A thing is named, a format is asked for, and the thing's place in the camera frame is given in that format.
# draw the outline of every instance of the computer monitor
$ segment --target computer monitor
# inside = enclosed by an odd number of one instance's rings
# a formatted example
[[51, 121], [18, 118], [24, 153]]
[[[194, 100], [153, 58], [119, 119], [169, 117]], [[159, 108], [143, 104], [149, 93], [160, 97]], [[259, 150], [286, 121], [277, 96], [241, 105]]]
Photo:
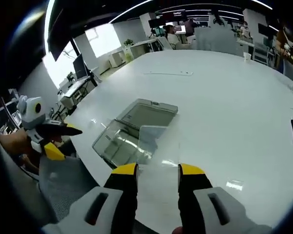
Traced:
[[209, 25], [209, 22], [208, 21], [200, 21], [200, 26], [204, 26], [204, 27], [207, 27]]
[[88, 76], [87, 74], [87, 69], [86, 66], [84, 64], [84, 59], [83, 56], [80, 54], [78, 55], [78, 57], [75, 59], [75, 61], [73, 62], [74, 65], [74, 69], [76, 72], [76, 77], [77, 79], [83, 78], [85, 76]]
[[186, 34], [186, 27], [184, 25], [175, 26], [175, 34]]
[[277, 31], [260, 23], [258, 24], [258, 32], [267, 36], [268, 40], [272, 40], [273, 37], [277, 35]]
[[162, 18], [159, 19], [151, 19], [148, 21], [150, 28], [156, 28], [156, 27], [160, 27], [162, 25], [165, 25], [165, 20], [163, 20]]

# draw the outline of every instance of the ceiling light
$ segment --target ceiling light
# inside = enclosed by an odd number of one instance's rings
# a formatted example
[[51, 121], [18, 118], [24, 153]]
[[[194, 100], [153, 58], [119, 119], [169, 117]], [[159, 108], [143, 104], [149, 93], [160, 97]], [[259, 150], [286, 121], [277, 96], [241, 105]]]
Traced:
[[49, 44], [48, 44], [48, 37], [49, 37], [49, 26], [50, 26], [50, 18], [52, 9], [54, 6], [55, 0], [50, 0], [47, 6], [47, 11], [45, 13], [45, 19], [44, 19], [44, 31], [43, 31], [43, 40], [44, 40], [44, 50], [45, 54], [48, 54], [49, 51]]
[[187, 10], [187, 11], [211, 11], [211, 10]]
[[269, 27], [270, 27], [270, 28], [272, 28], [272, 29], [274, 29], [275, 31], [279, 32], [279, 30], [278, 30], [278, 29], [276, 29], [276, 28], [272, 27], [271, 25], [269, 25]]
[[229, 19], [233, 19], [233, 20], [239, 20], [237, 18], [232, 18], [232, 17], [228, 17], [228, 16], [219, 16], [219, 17], [222, 17], [222, 18], [229, 18]]
[[127, 12], [129, 12], [129, 11], [135, 9], [136, 7], [141, 6], [141, 5], [143, 5], [143, 4], [145, 4], [145, 3], [149, 2], [149, 1], [153, 1], [153, 0], [146, 0], [146, 1], [142, 2], [142, 3], [139, 3], [139, 4], [137, 4], [137, 5], [135, 5], [135, 6], [131, 7], [131, 8], [129, 8], [128, 10], [126, 10], [126, 11], [120, 13], [117, 17], [115, 17], [114, 19], [112, 19], [109, 23], [112, 23], [114, 20], [118, 19], [120, 16], [126, 14]]
[[235, 14], [235, 15], [238, 15], [238, 16], [243, 16], [242, 14], [234, 13], [234, 12], [230, 12], [230, 11], [219, 11], [219, 12], [226, 12], [226, 13]]
[[272, 7], [270, 7], [270, 6], [262, 3], [261, 1], [258, 1], [258, 0], [252, 0], [252, 1], [254, 1], [254, 2], [258, 3], [258, 4], [261, 4], [261, 5], [265, 6], [265, 7], [267, 7], [268, 9], [271, 9], [272, 10]]
[[169, 13], [169, 12], [174, 12], [174, 11], [165, 11], [165, 12], [162, 12], [162, 14], [164, 14], [164, 13]]
[[191, 15], [191, 16], [209, 16], [209, 15]]

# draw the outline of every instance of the white pillar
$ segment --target white pillar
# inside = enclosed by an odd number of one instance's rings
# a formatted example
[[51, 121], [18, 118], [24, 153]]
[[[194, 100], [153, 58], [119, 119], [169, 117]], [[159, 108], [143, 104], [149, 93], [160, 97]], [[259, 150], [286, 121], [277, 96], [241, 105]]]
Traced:
[[215, 16], [213, 15], [209, 15], [209, 23], [208, 23], [208, 26], [209, 27], [213, 27], [214, 24], [213, 24], [213, 20], [215, 19]]
[[89, 70], [99, 67], [99, 60], [93, 52], [90, 42], [85, 33], [74, 38], [75, 43], [83, 56], [83, 59]]
[[151, 35], [151, 27], [148, 21], [153, 19], [156, 19], [155, 13], [145, 13], [140, 16], [141, 24], [147, 37]]
[[250, 9], [245, 9], [243, 11], [244, 21], [248, 23], [248, 27], [253, 37], [254, 42], [263, 44], [265, 35], [258, 32], [258, 24], [267, 26], [266, 17], [258, 12], [252, 11]]

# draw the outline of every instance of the office desk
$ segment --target office desk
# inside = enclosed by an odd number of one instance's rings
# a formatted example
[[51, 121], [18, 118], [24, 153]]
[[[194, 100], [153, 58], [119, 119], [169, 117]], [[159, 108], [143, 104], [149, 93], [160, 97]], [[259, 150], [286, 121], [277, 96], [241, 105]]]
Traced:
[[66, 93], [58, 95], [58, 101], [60, 101], [67, 109], [72, 109], [73, 105], [76, 105], [78, 102], [78, 100], [74, 98], [74, 94], [84, 86], [86, 86], [85, 91], [87, 93], [94, 89], [94, 85], [91, 83], [90, 78], [81, 78], [69, 87]]
[[152, 43], [156, 41], [157, 39], [149, 39], [149, 40], [140, 41], [132, 46], [124, 48], [124, 54], [128, 53], [130, 54], [132, 59], [136, 59], [146, 53], [145, 47], [147, 44], [150, 44], [152, 51], [154, 51]]
[[[83, 130], [72, 142], [104, 185], [111, 169], [92, 149], [103, 125], [137, 98], [178, 106], [171, 125], [180, 130], [180, 161], [202, 168], [254, 222], [274, 227], [293, 202], [292, 83], [268, 66], [230, 54], [148, 53], [111, 75], [66, 120]], [[239, 180], [243, 189], [226, 186], [230, 180]], [[181, 222], [175, 207], [159, 214], [151, 203], [139, 203], [136, 219], [158, 233], [171, 233]]]
[[253, 43], [248, 42], [248, 41], [245, 41], [245, 40], [242, 40], [242, 39], [240, 39], [240, 38], [238, 38], [238, 39], [236, 40], [236, 42], [237, 42], [237, 43], [240, 43], [240, 44], [248, 45], [248, 46], [250, 46], [250, 47], [254, 47], [254, 46], [255, 46]]

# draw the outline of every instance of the black monitor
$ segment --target black monitor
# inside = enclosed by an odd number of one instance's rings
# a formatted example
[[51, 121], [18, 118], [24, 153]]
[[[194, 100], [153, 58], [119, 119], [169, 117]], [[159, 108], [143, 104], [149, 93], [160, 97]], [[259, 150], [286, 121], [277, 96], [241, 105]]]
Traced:
[[272, 40], [273, 37], [277, 35], [277, 31], [260, 23], [258, 24], [258, 32], [267, 36], [268, 40]]
[[207, 27], [209, 23], [207, 21], [200, 21], [200, 26], [205, 26]]
[[78, 55], [78, 57], [73, 62], [74, 69], [76, 72], [77, 79], [83, 78], [85, 76], [88, 76], [87, 69], [84, 63], [84, 59], [82, 55]]
[[150, 19], [148, 21], [150, 28], [156, 28], [162, 25], [165, 25], [165, 20], [163, 20], [162, 18], [159, 19]]

